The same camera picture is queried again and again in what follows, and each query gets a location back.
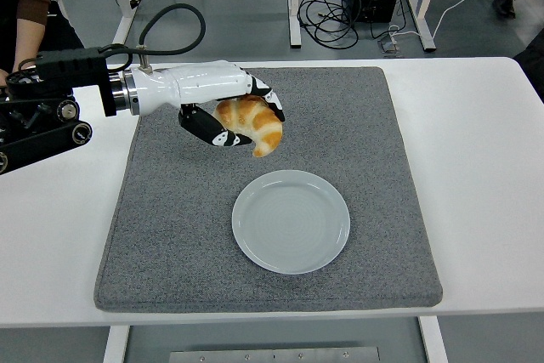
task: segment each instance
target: gray mat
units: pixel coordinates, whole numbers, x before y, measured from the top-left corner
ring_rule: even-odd
[[[388,86],[378,68],[258,69],[286,113],[265,158],[186,133],[164,107],[141,118],[94,299],[115,312],[325,311],[433,306],[442,298]],[[215,104],[203,105],[211,111]],[[280,275],[237,246],[231,212],[262,174],[321,176],[351,231],[326,267]]]

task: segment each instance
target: black connector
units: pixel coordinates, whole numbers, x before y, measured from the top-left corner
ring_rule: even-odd
[[[116,105],[105,59],[99,48],[44,51],[37,56],[36,72],[50,86],[73,88],[98,85],[105,115],[114,116]]]

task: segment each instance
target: desk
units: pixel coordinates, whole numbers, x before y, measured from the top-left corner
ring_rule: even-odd
[[[465,315],[544,310],[544,105],[506,58],[240,63],[379,66],[444,288],[432,308],[321,313],[113,314],[93,290],[137,118],[76,99],[93,139],[0,177],[0,327]]]

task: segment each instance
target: ceramic plate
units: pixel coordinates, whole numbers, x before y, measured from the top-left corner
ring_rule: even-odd
[[[253,180],[238,196],[232,230],[257,265],[281,274],[304,274],[329,264],[349,236],[349,211],[326,180],[279,170]]]

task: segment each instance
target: robotic arm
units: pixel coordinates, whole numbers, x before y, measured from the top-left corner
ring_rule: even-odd
[[[106,116],[130,110],[148,115],[164,104],[179,108],[180,125],[208,144],[234,146],[252,141],[221,125],[197,104],[244,94],[263,97],[281,121],[275,92],[227,61],[186,64],[153,71],[148,64],[109,72],[101,48],[41,53],[36,66],[7,78],[0,101],[0,174],[85,145],[91,126],[79,120],[72,88],[98,85]]]

